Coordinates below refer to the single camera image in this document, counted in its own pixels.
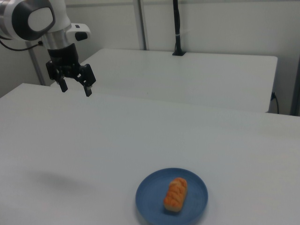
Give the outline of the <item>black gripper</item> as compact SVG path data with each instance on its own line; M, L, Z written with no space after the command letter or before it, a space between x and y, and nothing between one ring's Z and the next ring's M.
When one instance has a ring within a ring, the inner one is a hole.
M75 77L75 80L83 86L86 96L89 97L96 78L90 64L80 65L75 44L47 51L51 59L46 63L49 78L60 86L62 92L66 92L68 87L64 77Z

